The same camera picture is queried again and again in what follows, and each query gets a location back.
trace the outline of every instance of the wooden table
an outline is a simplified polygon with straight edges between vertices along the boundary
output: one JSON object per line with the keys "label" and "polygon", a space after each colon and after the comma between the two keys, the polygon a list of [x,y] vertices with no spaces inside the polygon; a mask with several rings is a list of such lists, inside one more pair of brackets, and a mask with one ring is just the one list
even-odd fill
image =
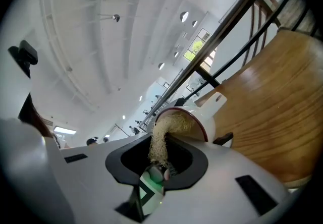
{"label": "wooden table", "polygon": [[217,137],[234,133],[232,148],[282,182],[311,175],[323,146],[323,48],[287,30],[251,62],[197,101],[227,97],[216,113]]}

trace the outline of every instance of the mug rim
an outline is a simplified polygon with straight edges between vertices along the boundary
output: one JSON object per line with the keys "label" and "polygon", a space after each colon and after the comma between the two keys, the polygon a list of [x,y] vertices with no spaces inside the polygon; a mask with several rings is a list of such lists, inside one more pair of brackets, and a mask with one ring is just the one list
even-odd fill
{"label": "mug rim", "polygon": [[162,114],[162,113],[164,113],[164,112],[166,112],[166,111],[169,111],[169,110],[178,110],[178,111],[182,111],[182,112],[184,112],[184,113],[186,113],[186,114],[188,114],[190,117],[192,117],[196,122],[197,122],[197,124],[198,124],[198,126],[201,128],[201,130],[202,130],[202,133],[203,133],[203,136],[204,136],[204,141],[205,142],[208,142],[208,138],[207,138],[207,134],[206,134],[206,131],[205,131],[205,128],[204,128],[204,126],[202,125],[202,123],[200,122],[200,120],[199,119],[197,119],[196,118],[196,116],[195,115],[193,115],[191,112],[189,112],[189,111],[187,111],[187,110],[185,110],[185,109],[182,109],[182,108],[180,108],[180,107],[168,107],[168,108],[166,108],[165,110],[162,110],[159,114],[158,114],[158,116],[156,117],[156,123],[157,123],[157,121],[158,121],[158,119],[159,119],[159,116]]}

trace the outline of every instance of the mug handle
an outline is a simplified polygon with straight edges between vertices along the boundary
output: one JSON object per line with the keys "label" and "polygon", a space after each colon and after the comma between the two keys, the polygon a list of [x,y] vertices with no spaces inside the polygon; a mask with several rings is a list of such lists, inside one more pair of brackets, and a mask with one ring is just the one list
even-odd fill
{"label": "mug handle", "polygon": [[213,117],[216,112],[226,103],[227,98],[216,92],[200,108],[200,112],[207,119]]}

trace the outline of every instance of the window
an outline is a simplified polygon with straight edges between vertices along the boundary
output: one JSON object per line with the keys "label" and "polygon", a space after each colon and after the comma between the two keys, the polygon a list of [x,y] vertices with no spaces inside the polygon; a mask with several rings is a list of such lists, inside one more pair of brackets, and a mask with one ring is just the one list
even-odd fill
{"label": "window", "polygon": [[165,87],[166,89],[168,89],[168,88],[169,88],[169,86],[170,86],[170,84],[169,84],[169,83],[167,83],[167,82],[165,82],[165,83],[163,84],[163,87]]}
{"label": "window", "polygon": [[[210,36],[211,34],[202,28],[183,56],[191,62],[197,53],[200,52]],[[207,72],[210,72],[215,54],[216,49],[212,51],[212,53],[204,60],[203,63],[201,63],[201,67]]]}

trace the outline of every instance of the dark hair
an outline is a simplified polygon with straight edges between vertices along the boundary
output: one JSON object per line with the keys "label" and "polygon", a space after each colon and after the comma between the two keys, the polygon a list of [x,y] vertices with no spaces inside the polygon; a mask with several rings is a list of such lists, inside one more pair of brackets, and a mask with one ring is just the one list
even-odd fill
{"label": "dark hair", "polygon": [[91,144],[93,144],[93,143],[96,143],[96,140],[95,140],[95,139],[93,139],[93,138],[90,138],[90,139],[88,139],[88,140],[86,141],[86,145],[87,145],[87,146],[89,146],[89,145],[91,145]]}
{"label": "dark hair", "polygon": [[32,125],[35,127],[43,137],[50,137],[52,135],[43,122],[42,118],[40,117],[39,113],[37,112],[34,104],[32,103],[31,95],[29,94],[24,105],[21,108],[18,118],[27,124]]}

